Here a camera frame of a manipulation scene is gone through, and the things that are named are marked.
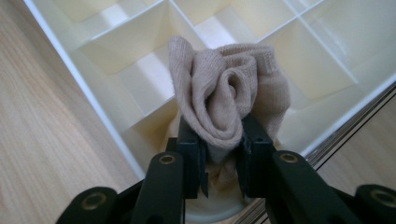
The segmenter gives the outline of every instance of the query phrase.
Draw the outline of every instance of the wooden surface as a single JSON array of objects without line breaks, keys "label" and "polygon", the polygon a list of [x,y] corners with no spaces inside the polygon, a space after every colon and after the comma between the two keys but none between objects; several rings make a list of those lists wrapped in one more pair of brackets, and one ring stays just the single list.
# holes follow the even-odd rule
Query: wooden surface
[{"label": "wooden surface", "polygon": [[[395,114],[393,99],[320,168],[323,178],[349,193],[396,189]],[[136,181],[21,0],[0,0],[0,223],[54,223],[84,189]]]}]

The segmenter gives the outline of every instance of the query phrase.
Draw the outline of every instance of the white organizer box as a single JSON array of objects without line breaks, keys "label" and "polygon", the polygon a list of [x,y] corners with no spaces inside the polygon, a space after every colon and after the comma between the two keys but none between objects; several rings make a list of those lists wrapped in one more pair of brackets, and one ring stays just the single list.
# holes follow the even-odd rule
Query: white organizer box
[{"label": "white organizer box", "polygon": [[271,44],[292,106],[278,149],[304,156],[396,80],[394,0],[25,0],[143,178],[177,112],[167,41]]}]

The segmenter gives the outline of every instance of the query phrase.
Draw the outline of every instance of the beige sock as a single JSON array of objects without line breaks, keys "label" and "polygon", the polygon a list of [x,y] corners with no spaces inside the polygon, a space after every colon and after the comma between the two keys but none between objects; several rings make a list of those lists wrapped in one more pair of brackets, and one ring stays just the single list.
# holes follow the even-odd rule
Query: beige sock
[{"label": "beige sock", "polygon": [[234,176],[232,161],[225,161],[240,143],[242,122],[248,113],[273,139],[290,106],[287,80],[278,68],[274,50],[257,44],[235,44],[218,49],[193,50],[180,36],[169,41],[169,69],[179,110],[205,140],[219,181]]}]

